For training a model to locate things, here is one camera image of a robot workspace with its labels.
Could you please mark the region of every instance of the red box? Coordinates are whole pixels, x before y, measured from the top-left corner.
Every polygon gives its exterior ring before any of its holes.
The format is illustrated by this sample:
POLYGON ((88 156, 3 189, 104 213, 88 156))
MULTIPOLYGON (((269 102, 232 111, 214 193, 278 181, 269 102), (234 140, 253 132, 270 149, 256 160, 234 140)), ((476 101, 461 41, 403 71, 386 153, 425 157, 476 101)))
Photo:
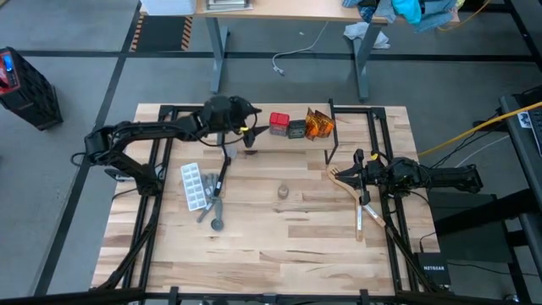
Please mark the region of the red box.
POLYGON ((269 132, 276 136, 288 136, 288 124, 290 116, 288 114, 271 113, 269 116, 269 132))

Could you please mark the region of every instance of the white ice cube tray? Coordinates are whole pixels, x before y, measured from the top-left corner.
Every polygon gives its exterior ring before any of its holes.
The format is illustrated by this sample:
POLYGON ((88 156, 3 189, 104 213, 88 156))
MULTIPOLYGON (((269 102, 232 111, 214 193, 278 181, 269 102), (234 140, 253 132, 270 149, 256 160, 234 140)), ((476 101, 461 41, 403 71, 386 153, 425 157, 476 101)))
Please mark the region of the white ice cube tray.
POLYGON ((202 178, 197 164, 192 163, 181 166, 180 175, 183 178, 183 186, 185 186, 188 210, 194 211, 199 208, 205 208, 207 206, 207 201, 205 200, 202 178))

